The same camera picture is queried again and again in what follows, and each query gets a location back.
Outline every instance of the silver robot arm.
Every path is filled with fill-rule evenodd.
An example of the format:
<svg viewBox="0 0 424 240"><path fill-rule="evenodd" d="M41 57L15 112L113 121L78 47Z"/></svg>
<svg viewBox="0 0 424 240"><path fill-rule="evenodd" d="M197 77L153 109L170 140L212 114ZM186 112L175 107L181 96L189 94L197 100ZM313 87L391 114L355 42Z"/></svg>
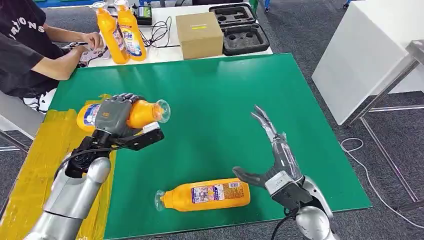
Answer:
<svg viewBox="0 0 424 240"><path fill-rule="evenodd" d="M89 215L101 185L111 171L107 157L96 158L82 178L59 171L43 212L25 240L75 240L83 220Z"/></svg>
<svg viewBox="0 0 424 240"><path fill-rule="evenodd" d="M248 173L239 166L232 171L241 181L266 189L274 201L284 206L286 216L295 219L300 232L308 239L340 240L331 230L333 212L315 182L301 173L286 135L277 133L265 111L257 105L254 109L251 115L268 136L274 165L264 174Z"/></svg>
<svg viewBox="0 0 424 240"><path fill-rule="evenodd" d="M120 148L138 151L165 137L157 122L142 129L127 126L132 104L140 98L123 93L102 102L95 131L60 164L43 212L25 240L75 240L111 171L110 152Z"/></svg>

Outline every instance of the green table mat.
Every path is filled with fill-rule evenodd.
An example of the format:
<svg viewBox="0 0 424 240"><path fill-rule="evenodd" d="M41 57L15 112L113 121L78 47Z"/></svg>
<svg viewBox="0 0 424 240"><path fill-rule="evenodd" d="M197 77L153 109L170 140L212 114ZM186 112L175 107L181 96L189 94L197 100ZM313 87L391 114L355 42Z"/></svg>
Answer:
<svg viewBox="0 0 424 240"><path fill-rule="evenodd" d="M233 178L234 166L263 173L273 164L265 131L250 116L254 104L286 132L302 172L333 211L371 207L291 54L78 69L60 83L50 108L79 110L88 99L122 92L168 101L171 118L161 125L164 140L118 151L105 239L282 218L283 208L254 186L244 207L158 212L154 206L159 189Z"/></svg>

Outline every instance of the orange bottle lying on mat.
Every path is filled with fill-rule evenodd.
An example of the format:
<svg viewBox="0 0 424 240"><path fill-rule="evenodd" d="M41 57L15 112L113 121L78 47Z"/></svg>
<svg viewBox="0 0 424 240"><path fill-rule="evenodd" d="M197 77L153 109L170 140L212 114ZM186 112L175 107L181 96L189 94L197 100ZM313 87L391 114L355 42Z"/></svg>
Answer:
<svg viewBox="0 0 424 240"><path fill-rule="evenodd" d="M104 1L93 3L92 8L97 15L97 24L104 41L110 51L110 56L116 64L126 64L130 60L124 40L117 28L117 21L113 18Z"/></svg>
<svg viewBox="0 0 424 240"><path fill-rule="evenodd" d="M158 190L154 204L158 211L164 208L180 212L224 209L249 204L249 185L238 178L186 183L170 191Z"/></svg>
<svg viewBox="0 0 424 240"><path fill-rule="evenodd" d="M95 130L96 116L101 103L87 104L81 108L76 117L78 127L86 132ZM171 107L165 100L150 103L138 100L132 105L126 124L133 129L142 129L153 122L166 123L171 116Z"/></svg>

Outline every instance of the white cable on floor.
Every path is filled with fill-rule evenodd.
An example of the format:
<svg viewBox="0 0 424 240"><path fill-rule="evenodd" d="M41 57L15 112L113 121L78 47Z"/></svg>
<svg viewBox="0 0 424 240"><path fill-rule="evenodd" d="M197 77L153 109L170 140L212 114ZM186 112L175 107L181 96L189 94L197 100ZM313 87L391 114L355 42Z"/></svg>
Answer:
<svg viewBox="0 0 424 240"><path fill-rule="evenodd" d="M346 141L349 141L349 140L357 140L357 141L359 141L360 142L360 146L358 146L358 147L356 147L356 148L354 148L354 149L351 149L351 150L346 150L346 148L343 146L343 144L346 142ZM390 209L390 210L392 210L395 214L397 214L397 215L399 215L401 218L403 218L405 221L407 221L408 223L410 223L410 224L412 224L412 225L414 225L415 227L417 227L417 228L420 228L420 229L424 229L424 226L420 226L420 225L418 225L418 224L415 224L415 223L413 223L411 220L409 220L408 218L406 218L405 216L403 216L402 214L400 214L399 212L397 212L396 210L394 210L392 207L390 207L383 199L382 199L382 197L380 196L380 194L377 192L377 190L376 190L376 188L374 187L374 185L371 183L371 179L370 179L370 175L368 174L368 169L367 169L367 167L365 167L360 161L358 161L352 154L351 154L351 152L353 152L353 151L356 151L356 150L358 150L358 149L360 149L360 148L362 148L363 146L364 146L364 141L362 141L361 139L359 139L359 138L356 138L356 137L351 137L351 138L346 138L345 140L343 140L343 141L341 141L341 143L340 143L340 146L341 146L341 149L343 150L343 151L345 151L347 154L349 154L349 156L351 157L351 158L353 158L353 160L355 160L358 164L360 164L364 169L365 169L365 173L366 173L366 178L368 179L368 183L369 183L369 185L371 186L371 188L372 188L372 190L374 190L374 192L375 192L375 194L377 194L377 197L380 199L380 201L386 206L386 207L388 207L388 209Z"/></svg>

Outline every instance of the detergent bottle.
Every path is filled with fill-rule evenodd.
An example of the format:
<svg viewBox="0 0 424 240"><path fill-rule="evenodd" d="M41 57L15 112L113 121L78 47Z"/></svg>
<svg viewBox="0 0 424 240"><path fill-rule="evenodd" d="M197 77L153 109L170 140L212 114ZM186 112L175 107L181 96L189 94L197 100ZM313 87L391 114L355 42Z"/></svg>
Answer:
<svg viewBox="0 0 424 240"><path fill-rule="evenodd" d="M117 21L108 10L106 2L97 1L92 4L97 15L97 24L109 48L110 55L116 64L126 64L130 60L121 33L117 28Z"/></svg>
<svg viewBox="0 0 424 240"><path fill-rule="evenodd" d="M158 211L164 208L180 212L224 209L245 206L250 201L249 185L238 178L186 183L170 191L158 190L154 196Z"/></svg>
<svg viewBox="0 0 424 240"><path fill-rule="evenodd" d="M87 104L81 108L76 117L78 127L86 132L95 130L96 116L101 103ZM166 123L171 116L171 107L165 100L150 103L138 100L132 105L126 124L133 129L142 129L153 122Z"/></svg>
<svg viewBox="0 0 424 240"><path fill-rule="evenodd" d="M135 61L143 61L147 57L146 48L137 25L137 19L131 12L128 1L116 0L115 7L118 11L119 28L129 57Z"/></svg>

